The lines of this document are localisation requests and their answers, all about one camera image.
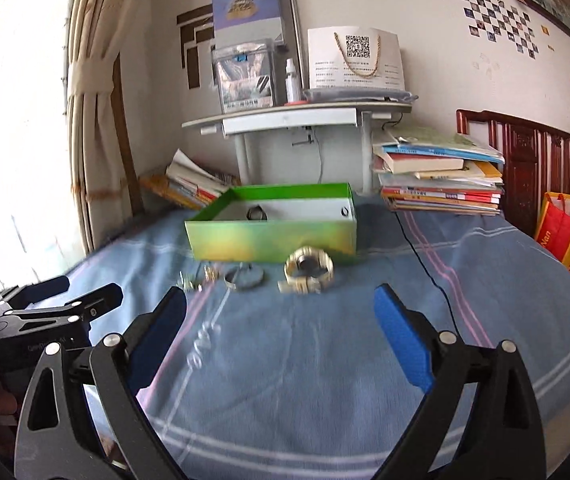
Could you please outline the beige curtain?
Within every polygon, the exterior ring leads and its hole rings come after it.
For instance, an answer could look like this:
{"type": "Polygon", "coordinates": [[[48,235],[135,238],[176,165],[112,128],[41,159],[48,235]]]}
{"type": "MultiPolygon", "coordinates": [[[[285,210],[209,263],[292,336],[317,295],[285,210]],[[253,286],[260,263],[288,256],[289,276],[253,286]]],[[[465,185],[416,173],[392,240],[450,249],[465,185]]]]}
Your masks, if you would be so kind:
{"type": "Polygon", "coordinates": [[[114,64],[140,0],[70,0],[67,109],[71,192],[84,250],[133,215],[112,96],[114,64]]]}

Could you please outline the left stack of books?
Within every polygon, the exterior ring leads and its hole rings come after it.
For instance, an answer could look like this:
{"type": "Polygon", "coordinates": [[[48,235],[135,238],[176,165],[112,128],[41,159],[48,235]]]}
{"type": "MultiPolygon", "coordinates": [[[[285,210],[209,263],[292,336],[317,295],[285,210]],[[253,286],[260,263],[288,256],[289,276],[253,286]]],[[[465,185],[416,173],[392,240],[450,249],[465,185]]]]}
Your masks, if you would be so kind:
{"type": "Polygon", "coordinates": [[[215,202],[240,180],[234,174],[199,166],[182,150],[177,150],[169,165],[138,178],[148,192],[183,208],[200,210],[215,202]]]}

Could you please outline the right stack of books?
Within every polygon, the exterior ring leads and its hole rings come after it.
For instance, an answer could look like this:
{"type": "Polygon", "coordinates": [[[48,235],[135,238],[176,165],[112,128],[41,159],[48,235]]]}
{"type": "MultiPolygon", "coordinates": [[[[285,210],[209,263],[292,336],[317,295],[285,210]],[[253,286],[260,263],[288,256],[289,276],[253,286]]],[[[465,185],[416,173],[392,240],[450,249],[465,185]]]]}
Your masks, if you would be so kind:
{"type": "Polygon", "coordinates": [[[373,133],[374,173],[394,210],[500,213],[505,158],[468,134],[385,124],[373,133]]]}

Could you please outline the gold brooch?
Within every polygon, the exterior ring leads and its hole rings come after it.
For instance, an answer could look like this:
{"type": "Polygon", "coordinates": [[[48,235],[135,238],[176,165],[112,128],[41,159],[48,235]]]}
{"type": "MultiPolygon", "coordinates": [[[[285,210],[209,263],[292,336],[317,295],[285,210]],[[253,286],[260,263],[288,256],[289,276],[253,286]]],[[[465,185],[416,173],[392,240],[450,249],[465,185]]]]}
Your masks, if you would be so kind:
{"type": "Polygon", "coordinates": [[[215,282],[220,278],[220,272],[215,266],[204,267],[204,281],[206,283],[215,282]]]}

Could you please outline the stack of books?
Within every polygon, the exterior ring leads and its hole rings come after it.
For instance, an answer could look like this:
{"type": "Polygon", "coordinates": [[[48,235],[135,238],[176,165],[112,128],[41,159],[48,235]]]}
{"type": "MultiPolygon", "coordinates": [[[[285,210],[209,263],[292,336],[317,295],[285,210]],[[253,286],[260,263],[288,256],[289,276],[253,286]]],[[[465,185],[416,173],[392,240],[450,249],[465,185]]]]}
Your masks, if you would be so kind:
{"type": "Polygon", "coordinates": [[[500,213],[505,158],[468,134],[385,124],[373,133],[374,173],[394,210],[500,213]]]}
{"type": "Polygon", "coordinates": [[[199,166],[182,150],[177,150],[169,165],[138,178],[148,192],[183,208],[200,210],[215,202],[240,180],[234,174],[199,166]]]}

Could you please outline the white paper gift bag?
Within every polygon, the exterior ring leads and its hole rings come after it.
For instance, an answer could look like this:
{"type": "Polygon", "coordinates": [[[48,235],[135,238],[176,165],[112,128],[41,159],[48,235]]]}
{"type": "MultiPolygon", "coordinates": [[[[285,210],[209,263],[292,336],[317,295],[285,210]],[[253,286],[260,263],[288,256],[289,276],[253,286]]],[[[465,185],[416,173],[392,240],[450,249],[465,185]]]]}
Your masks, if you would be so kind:
{"type": "Polygon", "coordinates": [[[308,30],[309,85],[321,88],[405,90],[399,38],[358,26],[308,30]]]}

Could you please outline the blue striped bedsheet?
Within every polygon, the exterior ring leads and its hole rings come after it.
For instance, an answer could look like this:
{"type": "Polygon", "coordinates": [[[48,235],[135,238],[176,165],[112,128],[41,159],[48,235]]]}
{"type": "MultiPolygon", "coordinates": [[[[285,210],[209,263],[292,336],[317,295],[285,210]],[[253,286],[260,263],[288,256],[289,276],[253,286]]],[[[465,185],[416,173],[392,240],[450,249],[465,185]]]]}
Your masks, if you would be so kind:
{"type": "Polygon", "coordinates": [[[255,288],[189,292],[188,315],[138,398],[196,479],[368,479],[422,394],[374,313],[390,285],[438,330],[520,351],[547,465],[570,452],[570,273],[500,217],[397,214],[361,202],[358,258],[320,294],[283,295],[280,264],[255,288]]]}

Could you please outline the green jade pendant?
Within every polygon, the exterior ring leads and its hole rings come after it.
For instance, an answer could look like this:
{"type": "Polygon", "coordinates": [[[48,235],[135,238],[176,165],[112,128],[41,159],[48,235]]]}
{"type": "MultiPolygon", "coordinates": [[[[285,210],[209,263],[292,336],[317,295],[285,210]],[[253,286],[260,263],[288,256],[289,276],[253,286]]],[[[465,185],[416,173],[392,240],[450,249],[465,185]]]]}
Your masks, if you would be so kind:
{"type": "Polygon", "coordinates": [[[194,272],[183,272],[178,274],[178,281],[176,282],[179,288],[184,292],[201,292],[204,288],[204,277],[199,268],[194,272]]]}

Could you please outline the red yellow shopping bag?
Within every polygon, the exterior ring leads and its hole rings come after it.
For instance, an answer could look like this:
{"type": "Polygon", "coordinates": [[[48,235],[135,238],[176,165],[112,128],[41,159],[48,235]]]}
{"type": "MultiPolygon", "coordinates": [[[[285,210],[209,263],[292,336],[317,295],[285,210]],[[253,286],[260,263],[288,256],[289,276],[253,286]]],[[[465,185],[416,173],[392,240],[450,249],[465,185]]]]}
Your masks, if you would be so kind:
{"type": "Polygon", "coordinates": [[[570,194],[544,194],[534,239],[570,272],[570,194]]]}

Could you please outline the marker pen set box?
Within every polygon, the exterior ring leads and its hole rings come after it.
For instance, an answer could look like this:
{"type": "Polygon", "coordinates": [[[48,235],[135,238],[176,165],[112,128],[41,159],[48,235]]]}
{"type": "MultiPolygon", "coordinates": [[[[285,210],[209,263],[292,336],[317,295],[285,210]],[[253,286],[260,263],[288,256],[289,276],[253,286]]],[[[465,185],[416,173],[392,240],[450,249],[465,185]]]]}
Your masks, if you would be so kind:
{"type": "Polygon", "coordinates": [[[276,105],[271,40],[214,49],[211,59],[223,114],[276,105]]]}

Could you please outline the green cardboard box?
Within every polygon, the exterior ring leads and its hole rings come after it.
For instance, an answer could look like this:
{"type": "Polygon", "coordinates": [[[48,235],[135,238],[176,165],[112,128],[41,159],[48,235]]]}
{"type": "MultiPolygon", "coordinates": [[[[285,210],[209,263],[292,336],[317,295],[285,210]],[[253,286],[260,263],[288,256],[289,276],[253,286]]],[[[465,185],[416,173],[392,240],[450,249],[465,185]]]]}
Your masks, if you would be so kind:
{"type": "Polygon", "coordinates": [[[347,183],[250,185],[230,188],[185,222],[197,260],[283,263],[300,247],[355,259],[358,222],[347,183]],[[248,221],[260,205],[266,221],[248,221]]]}

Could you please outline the dark wooden headboard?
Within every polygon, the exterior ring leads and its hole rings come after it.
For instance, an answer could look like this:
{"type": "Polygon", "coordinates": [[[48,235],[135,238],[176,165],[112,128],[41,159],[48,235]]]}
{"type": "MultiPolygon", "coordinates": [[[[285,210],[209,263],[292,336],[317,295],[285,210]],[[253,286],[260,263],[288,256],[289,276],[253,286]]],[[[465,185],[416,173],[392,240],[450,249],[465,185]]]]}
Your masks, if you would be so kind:
{"type": "Polygon", "coordinates": [[[468,136],[478,133],[503,154],[504,216],[532,236],[544,194],[570,194],[570,133],[488,110],[458,110],[456,127],[468,136]]]}

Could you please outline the purple game box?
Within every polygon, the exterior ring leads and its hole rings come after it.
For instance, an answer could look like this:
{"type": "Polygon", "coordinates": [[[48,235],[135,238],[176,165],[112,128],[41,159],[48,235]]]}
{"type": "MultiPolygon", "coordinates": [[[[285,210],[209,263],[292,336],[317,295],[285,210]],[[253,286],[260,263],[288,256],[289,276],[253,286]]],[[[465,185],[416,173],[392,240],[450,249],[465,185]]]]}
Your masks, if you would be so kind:
{"type": "Polygon", "coordinates": [[[212,15],[217,49],[260,40],[285,44],[280,0],[212,0],[212,15]]]}

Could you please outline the black hair band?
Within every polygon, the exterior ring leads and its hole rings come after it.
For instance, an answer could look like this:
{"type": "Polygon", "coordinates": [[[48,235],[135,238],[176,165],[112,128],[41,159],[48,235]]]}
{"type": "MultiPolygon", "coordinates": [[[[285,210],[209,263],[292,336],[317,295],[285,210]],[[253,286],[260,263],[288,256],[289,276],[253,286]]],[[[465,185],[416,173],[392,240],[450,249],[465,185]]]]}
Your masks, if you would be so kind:
{"type": "Polygon", "coordinates": [[[268,215],[260,205],[256,205],[247,210],[246,218],[248,221],[266,221],[268,215]]]}

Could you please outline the white spray bottle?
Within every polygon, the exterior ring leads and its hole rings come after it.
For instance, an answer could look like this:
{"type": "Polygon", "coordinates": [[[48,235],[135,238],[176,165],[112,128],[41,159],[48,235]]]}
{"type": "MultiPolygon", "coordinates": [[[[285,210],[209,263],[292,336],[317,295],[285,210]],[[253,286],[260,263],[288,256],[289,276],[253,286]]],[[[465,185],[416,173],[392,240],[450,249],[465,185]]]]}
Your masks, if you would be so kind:
{"type": "Polygon", "coordinates": [[[301,84],[296,63],[292,58],[286,59],[286,96],[287,103],[294,104],[302,101],[301,84]]]}

